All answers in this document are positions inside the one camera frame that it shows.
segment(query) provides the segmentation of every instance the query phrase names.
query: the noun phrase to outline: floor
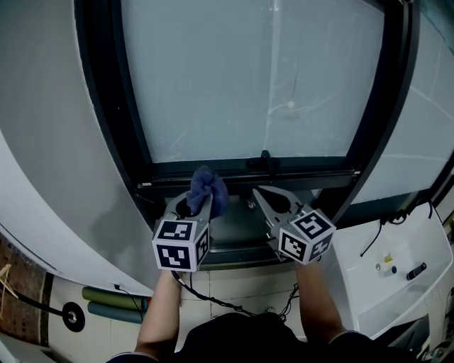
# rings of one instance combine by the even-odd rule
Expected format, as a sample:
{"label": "floor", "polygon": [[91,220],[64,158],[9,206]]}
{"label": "floor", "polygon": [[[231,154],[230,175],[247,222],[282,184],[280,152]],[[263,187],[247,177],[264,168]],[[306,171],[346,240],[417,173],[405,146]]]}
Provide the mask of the floor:
{"label": "floor", "polygon": [[[242,305],[254,313],[263,312],[269,307],[280,312],[295,283],[293,264],[197,272],[193,275],[193,286],[200,293]],[[429,313],[432,347],[441,342],[447,297],[453,286],[454,267],[451,267],[429,296],[402,321],[403,323],[412,321]],[[133,350],[140,326],[88,313],[88,301],[82,298],[82,287],[64,279],[54,279],[50,305],[60,309],[68,301],[78,303],[86,314],[86,326],[81,333],[72,333],[64,326],[60,317],[51,315],[50,347],[73,363],[106,362],[115,354]],[[209,301],[200,301],[187,291],[183,291],[177,349],[181,349],[187,333],[192,328],[229,311],[230,309]],[[296,301],[286,324],[297,337],[304,338]]]}

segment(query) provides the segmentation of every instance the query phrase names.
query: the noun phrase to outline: yoga mat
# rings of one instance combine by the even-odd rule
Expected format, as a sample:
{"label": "yoga mat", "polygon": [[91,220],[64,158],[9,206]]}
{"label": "yoga mat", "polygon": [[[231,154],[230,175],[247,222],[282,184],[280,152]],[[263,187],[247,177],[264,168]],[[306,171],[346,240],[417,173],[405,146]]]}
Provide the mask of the yoga mat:
{"label": "yoga mat", "polygon": [[137,309],[134,311],[116,308],[114,306],[107,306],[102,303],[94,303],[93,301],[90,301],[88,303],[88,311],[94,315],[103,316],[109,319],[126,321],[127,323],[142,324],[142,319],[140,318],[140,314]]}
{"label": "yoga mat", "polygon": [[147,302],[142,296],[130,296],[128,294],[118,294],[101,289],[84,287],[82,289],[82,297],[85,300],[93,301],[95,303],[102,303],[104,305],[115,306],[117,308],[137,310],[138,307],[142,311],[146,311],[147,309]]}

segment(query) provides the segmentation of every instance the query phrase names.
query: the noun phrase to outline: frosted glass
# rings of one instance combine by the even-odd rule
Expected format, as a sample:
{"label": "frosted glass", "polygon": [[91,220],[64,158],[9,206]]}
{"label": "frosted glass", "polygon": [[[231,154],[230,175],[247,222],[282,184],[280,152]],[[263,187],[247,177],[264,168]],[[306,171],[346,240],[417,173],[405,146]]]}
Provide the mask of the frosted glass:
{"label": "frosted glass", "polygon": [[454,55],[421,14],[409,94],[383,155],[353,203],[430,188],[454,150]]}
{"label": "frosted glass", "polygon": [[345,155],[380,53],[359,0],[123,0],[153,162]]}

